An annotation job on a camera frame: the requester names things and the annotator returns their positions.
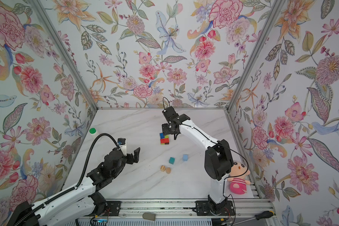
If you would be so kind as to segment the red rectangular block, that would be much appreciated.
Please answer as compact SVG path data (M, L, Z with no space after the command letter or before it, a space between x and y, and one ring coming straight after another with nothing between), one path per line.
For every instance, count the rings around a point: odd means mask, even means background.
M169 143L169 138L160 139L161 144Z

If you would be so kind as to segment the light blue cube block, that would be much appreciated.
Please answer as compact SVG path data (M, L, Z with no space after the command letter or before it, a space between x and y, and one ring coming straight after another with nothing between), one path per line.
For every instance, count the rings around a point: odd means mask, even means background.
M183 161L185 161L185 162L188 161L188 154L183 155Z

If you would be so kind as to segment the teal cube block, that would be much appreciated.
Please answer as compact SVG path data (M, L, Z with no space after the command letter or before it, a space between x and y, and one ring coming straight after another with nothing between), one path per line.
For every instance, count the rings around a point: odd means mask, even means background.
M171 157L170 159L169 159L169 164L174 164L175 163L175 158L173 158L173 157Z

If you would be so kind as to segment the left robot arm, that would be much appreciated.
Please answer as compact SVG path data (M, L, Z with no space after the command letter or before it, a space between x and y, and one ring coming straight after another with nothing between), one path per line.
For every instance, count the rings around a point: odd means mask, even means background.
M101 215L110 205L100 190L112 183L127 164L138 163L140 148L124 155L113 150L105 160L87 174L80 184L73 185L49 198L19 204L9 219L9 226L62 226L91 214Z

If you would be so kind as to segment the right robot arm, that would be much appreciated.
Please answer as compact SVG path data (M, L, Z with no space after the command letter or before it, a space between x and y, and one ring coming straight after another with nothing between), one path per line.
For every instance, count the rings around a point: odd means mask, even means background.
M205 133L185 114L179 115L170 106L162 111L167 123L162 125L164 135L173 135L176 139L182 134L204 151L204 169L212 179L208 203L215 209L225 206L223 177L230 173L234 165L229 143L218 140Z

